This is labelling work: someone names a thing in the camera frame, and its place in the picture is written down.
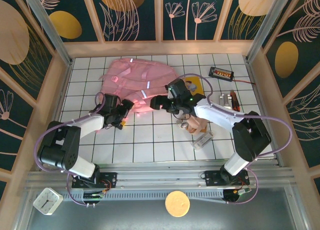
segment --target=white tag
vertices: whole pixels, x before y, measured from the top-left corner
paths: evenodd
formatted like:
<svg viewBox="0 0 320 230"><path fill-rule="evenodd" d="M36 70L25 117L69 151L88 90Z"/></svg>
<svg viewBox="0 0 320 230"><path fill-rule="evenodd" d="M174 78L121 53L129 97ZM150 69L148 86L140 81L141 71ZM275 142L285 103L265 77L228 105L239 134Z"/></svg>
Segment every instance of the white tag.
<svg viewBox="0 0 320 230"><path fill-rule="evenodd" d="M146 99L146 98L147 98L147 95L146 95L145 91L141 90L141 92L142 92L144 98Z"/></svg>

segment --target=decorative wallpaper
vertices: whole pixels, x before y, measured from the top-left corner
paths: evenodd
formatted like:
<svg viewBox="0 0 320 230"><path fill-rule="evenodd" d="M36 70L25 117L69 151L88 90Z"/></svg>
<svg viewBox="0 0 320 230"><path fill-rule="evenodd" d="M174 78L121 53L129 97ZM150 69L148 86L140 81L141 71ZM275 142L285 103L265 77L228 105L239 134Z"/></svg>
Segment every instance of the decorative wallpaper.
<svg viewBox="0 0 320 230"><path fill-rule="evenodd" d="M0 9L0 68L37 99L52 55L15 0Z"/></svg>
<svg viewBox="0 0 320 230"><path fill-rule="evenodd" d="M2 196L5 192L6 185L7 185L7 183L5 181L0 180L0 202L1 202Z"/></svg>
<svg viewBox="0 0 320 230"><path fill-rule="evenodd" d="M320 165L320 75L286 108L309 168Z"/></svg>
<svg viewBox="0 0 320 230"><path fill-rule="evenodd" d="M272 26L269 34L266 36L266 38L265 38L265 40L264 40L264 42L263 42L263 44L262 44L262 47L263 47L263 48L266 46L266 44L268 43L269 39L271 38L271 35L274 33L275 28L278 26L280 20L282 19L282 17L284 16L285 12L287 11L287 9L288 9L291 1L292 1L292 0L287 0L285 6L283 7L281 13L279 14L279 16L278 16L278 18L277 18L277 20L276 20L275 23L273 24L273 26Z"/></svg>
<svg viewBox="0 0 320 230"><path fill-rule="evenodd" d="M93 0L106 42L156 40L155 0Z"/></svg>
<svg viewBox="0 0 320 230"><path fill-rule="evenodd" d="M282 96L320 61L320 0L299 0L266 53Z"/></svg>
<svg viewBox="0 0 320 230"><path fill-rule="evenodd" d="M213 40L224 0L163 0L163 40Z"/></svg>
<svg viewBox="0 0 320 230"><path fill-rule="evenodd" d="M253 40L274 0L233 0L221 40Z"/></svg>
<svg viewBox="0 0 320 230"><path fill-rule="evenodd" d="M11 171L33 108L0 80L0 169Z"/></svg>
<svg viewBox="0 0 320 230"><path fill-rule="evenodd" d="M98 41L84 0L39 1L63 42Z"/></svg>
<svg viewBox="0 0 320 230"><path fill-rule="evenodd" d="M314 181L315 187L318 190L318 193L320 195L320 177L314 178L313 181Z"/></svg>

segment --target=pink backpack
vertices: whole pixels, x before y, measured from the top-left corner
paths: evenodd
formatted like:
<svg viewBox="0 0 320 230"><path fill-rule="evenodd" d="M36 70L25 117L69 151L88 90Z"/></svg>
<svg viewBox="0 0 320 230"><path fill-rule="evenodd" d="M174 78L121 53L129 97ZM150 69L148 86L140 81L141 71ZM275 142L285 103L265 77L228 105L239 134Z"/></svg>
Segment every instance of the pink backpack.
<svg viewBox="0 0 320 230"><path fill-rule="evenodd" d="M167 95L165 85L177 78L175 70L166 64L143 59L114 60L103 79L101 92L114 94L134 103L133 111L152 111L151 98Z"/></svg>

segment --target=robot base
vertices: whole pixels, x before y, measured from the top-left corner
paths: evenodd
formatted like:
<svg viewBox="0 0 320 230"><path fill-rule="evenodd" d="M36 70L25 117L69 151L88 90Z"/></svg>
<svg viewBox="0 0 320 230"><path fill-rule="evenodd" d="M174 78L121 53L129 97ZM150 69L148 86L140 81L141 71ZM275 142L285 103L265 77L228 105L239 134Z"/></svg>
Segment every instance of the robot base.
<svg viewBox="0 0 320 230"><path fill-rule="evenodd" d="M205 184L207 187L242 186L243 182L245 185L250 185L248 172L246 170L241 170L236 176L234 176L234 180L230 183L226 182L222 178L220 170L205 171L204 178L205 178Z"/></svg>
<svg viewBox="0 0 320 230"><path fill-rule="evenodd" d="M105 189L107 187L114 189L117 184L117 173L116 172L100 172L99 182L97 184L85 182L80 180L78 177L73 178L72 188L73 189Z"/></svg>

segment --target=round cracker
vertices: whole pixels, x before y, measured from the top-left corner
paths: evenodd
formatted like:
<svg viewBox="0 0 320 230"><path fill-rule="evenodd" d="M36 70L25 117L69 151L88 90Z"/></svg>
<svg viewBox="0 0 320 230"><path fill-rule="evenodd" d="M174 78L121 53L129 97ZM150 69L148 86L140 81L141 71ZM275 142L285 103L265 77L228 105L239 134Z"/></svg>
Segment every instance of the round cracker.
<svg viewBox="0 0 320 230"><path fill-rule="evenodd" d="M173 217L183 217L190 208L190 201L182 191L173 191L165 199L165 208Z"/></svg>

